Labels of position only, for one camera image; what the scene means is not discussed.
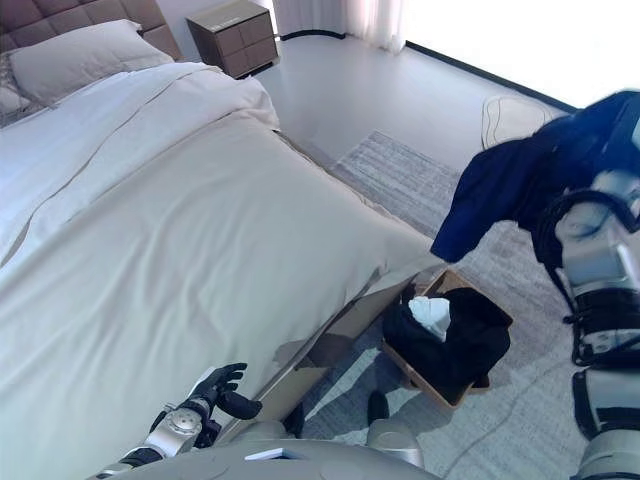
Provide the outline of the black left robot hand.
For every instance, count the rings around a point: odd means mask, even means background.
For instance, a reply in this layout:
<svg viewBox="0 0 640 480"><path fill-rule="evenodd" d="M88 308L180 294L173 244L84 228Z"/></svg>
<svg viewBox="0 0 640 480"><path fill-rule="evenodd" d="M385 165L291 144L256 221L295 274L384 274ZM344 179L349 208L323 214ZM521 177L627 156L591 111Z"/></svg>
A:
<svg viewBox="0 0 640 480"><path fill-rule="evenodd" d="M262 403L236 392L246 368L246 363L232 363L213 369L194 386L189 399L205 401L210 412L219 408L236 419L254 419L260 413Z"/></svg>

